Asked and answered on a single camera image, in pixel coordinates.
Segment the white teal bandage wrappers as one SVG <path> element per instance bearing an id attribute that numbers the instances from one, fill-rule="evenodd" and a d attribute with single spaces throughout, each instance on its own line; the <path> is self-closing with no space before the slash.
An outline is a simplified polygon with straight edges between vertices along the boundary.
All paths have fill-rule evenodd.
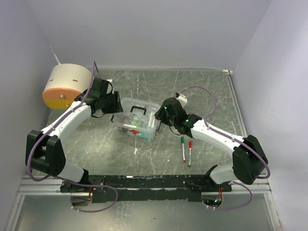
<path id="1" fill-rule="evenodd" d="M 155 112 L 151 112 L 150 116 L 149 116 L 149 123 L 148 123 L 148 127 L 149 128 L 154 128 L 155 125 Z"/>

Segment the green small sachet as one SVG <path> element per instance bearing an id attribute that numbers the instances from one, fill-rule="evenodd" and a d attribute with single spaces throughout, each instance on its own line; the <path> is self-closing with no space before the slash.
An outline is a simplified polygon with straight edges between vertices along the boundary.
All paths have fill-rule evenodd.
<path id="1" fill-rule="evenodd" d="M 130 122 L 130 124 L 131 124 L 132 126 L 136 126 L 136 127 L 140 127 L 140 128 L 143 127 L 143 123 L 144 123 L 144 121 L 142 121 L 142 120 L 132 120 L 132 121 Z"/>

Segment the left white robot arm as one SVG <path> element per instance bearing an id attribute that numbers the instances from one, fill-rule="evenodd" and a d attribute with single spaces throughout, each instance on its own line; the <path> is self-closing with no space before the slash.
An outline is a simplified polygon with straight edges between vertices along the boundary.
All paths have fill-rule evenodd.
<path id="1" fill-rule="evenodd" d="M 72 183 L 78 192 L 90 186 L 89 172 L 69 163 L 63 150 L 63 142 L 86 119 L 94 117 L 97 111 L 105 114 L 123 112 L 118 91 L 113 90 L 110 81 L 93 78 L 91 86 L 79 94 L 68 109 L 53 123 L 41 131 L 32 130 L 27 135 L 25 164 L 28 176 L 33 170 Z"/>

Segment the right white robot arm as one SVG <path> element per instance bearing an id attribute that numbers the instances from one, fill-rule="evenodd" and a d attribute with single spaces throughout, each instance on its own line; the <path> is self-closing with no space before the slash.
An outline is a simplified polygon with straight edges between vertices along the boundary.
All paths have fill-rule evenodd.
<path id="1" fill-rule="evenodd" d="M 183 108 L 186 103 L 180 97 L 168 98 L 154 116 L 174 127 L 180 135 L 207 142 L 231 157 L 232 163 L 209 170 L 209 177 L 204 180 L 207 190 L 213 192 L 222 183 L 232 180 L 251 185 L 264 170 L 269 170 L 267 157 L 255 136 L 241 137 L 225 132 L 198 115 L 186 113 Z"/>

